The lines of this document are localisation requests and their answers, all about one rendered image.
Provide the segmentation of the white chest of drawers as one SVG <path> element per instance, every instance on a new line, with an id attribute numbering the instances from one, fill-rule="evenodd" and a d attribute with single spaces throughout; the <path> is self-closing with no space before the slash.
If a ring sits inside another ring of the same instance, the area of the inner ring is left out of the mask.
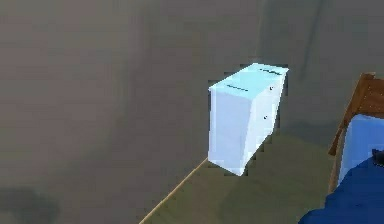
<path id="1" fill-rule="evenodd" d="M 284 73 L 274 75 L 260 68 Z M 273 133 L 288 71 L 287 66 L 253 63 L 209 87 L 209 162 L 237 176 L 244 173 L 251 157 Z"/>

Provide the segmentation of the light blue pillow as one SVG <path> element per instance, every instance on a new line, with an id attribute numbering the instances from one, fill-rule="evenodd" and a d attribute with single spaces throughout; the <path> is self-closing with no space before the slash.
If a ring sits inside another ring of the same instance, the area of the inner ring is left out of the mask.
<path id="1" fill-rule="evenodd" d="M 338 183 L 348 171 L 372 156 L 372 150 L 384 150 L 384 119 L 355 115 L 347 126 Z"/>

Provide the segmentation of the wooden bed with blue cover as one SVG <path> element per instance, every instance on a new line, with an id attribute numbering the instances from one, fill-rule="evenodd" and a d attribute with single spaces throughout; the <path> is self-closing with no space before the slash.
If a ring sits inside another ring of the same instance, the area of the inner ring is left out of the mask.
<path id="1" fill-rule="evenodd" d="M 308 211 L 298 224 L 384 224 L 384 167 L 372 156 L 338 183 L 347 126 L 358 114 L 384 119 L 384 79 L 373 73 L 360 76 L 329 148 L 334 163 L 324 206 Z"/>

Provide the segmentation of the small black object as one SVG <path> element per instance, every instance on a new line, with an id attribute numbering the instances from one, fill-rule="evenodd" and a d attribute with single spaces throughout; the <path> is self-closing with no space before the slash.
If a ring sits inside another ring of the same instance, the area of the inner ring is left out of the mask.
<path id="1" fill-rule="evenodd" d="M 373 149 L 372 160 L 375 165 L 384 167 L 384 150 Z"/>

